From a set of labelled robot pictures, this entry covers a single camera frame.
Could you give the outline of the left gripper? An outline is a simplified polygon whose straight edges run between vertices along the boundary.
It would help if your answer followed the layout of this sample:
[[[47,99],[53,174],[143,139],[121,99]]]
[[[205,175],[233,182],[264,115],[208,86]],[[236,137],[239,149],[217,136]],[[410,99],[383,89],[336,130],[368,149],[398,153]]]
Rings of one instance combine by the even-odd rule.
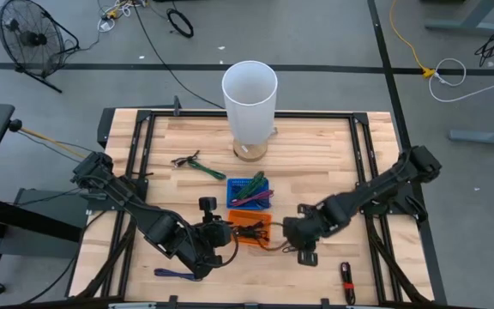
[[[211,251],[226,246],[232,241],[232,235],[237,239],[246,239],[247,227],[230,227],[226,221],[198,223],[195,225],[195,248],[200,251]]]

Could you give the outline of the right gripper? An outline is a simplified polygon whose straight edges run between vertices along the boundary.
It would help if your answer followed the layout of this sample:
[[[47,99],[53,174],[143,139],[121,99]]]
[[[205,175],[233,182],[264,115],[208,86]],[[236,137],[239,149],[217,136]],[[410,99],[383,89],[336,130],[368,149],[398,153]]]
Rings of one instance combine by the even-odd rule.
[[[299,250],[314,250],[314,243],[321,237],[328,238],[337,233],[337,207],[323,205],[321,208],[299,205],[298,212],[303,215],[294,222],[293,217],[282,220],[282,234],[288,245]]]

